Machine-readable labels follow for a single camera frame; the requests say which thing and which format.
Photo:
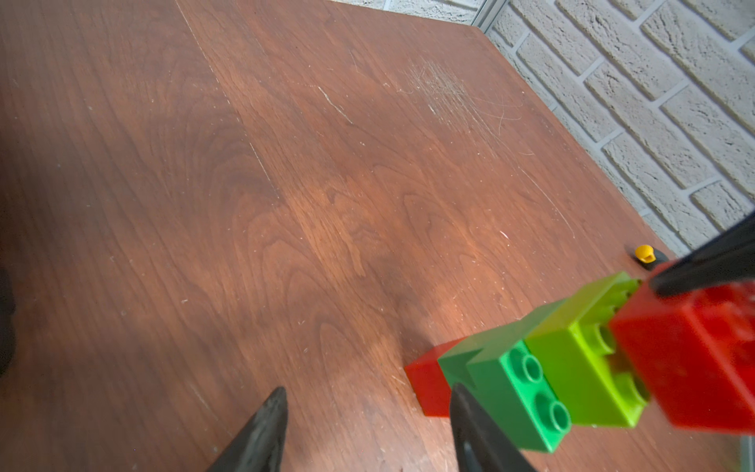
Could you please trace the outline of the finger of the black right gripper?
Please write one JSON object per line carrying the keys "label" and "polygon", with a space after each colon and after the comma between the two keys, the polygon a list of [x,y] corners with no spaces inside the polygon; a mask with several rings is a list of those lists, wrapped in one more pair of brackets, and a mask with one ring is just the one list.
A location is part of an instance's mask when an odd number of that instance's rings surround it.
{"label": "finger of the black right gripper", "polygon": [[754,279],[754,214],[650,278],[659,297]]}

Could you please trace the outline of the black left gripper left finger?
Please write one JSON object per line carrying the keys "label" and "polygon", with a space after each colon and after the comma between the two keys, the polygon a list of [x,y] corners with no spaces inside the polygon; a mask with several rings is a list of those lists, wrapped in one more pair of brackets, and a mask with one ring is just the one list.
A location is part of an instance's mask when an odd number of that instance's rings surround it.
{"label": "black left gripper left finger", "polygon": [[279,472],[287,426],[287,392],[277,387],[206,471]]}

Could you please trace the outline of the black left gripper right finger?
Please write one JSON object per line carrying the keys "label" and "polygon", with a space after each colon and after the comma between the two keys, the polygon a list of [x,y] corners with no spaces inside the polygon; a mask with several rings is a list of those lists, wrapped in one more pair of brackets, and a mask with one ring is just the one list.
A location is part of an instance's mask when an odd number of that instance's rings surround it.
{"label": "black left gripper right finger", "polygon": [[460,471],[536,472],[462,383],[451,389],[449,418]]}

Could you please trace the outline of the red lego brick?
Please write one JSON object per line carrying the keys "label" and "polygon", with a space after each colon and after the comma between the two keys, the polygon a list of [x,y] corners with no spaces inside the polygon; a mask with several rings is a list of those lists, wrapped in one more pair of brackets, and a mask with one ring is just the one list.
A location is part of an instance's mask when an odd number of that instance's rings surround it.
{"label": "red lego brick", "polygon": [[459,338],[434,346],[404,367],[416,399],[427,417],[449,417],[451,388],[438,360],[462,341],[463,338]]}
{"label": "red lego brick", "polygon": [[609,328],[674,426],[753,435],[753,281],[661,298],[643,280]]}

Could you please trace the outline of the lime green long lego brick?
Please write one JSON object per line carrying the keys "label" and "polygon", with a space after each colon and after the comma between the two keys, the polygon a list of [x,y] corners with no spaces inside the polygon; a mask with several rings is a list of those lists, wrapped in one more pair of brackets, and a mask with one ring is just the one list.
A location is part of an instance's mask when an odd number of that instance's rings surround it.
{"label": "lime green long lego brick", "polygon": [[651,395],[619,349],[609,321],[639,288],[624,271],[533,310],[524,342],[579,426],[634,428]]}

